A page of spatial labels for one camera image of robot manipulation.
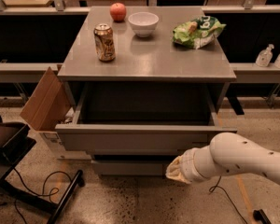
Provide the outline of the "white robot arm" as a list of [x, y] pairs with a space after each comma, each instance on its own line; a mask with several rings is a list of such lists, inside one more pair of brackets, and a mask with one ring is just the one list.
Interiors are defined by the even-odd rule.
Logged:
[[255, 174], [280, 186], [280, 152], [261, 147], [236, 133], [217, 134], [206, 147], [192, 148], [167, 167], [166, 177], [187, 184], [214, 176]]

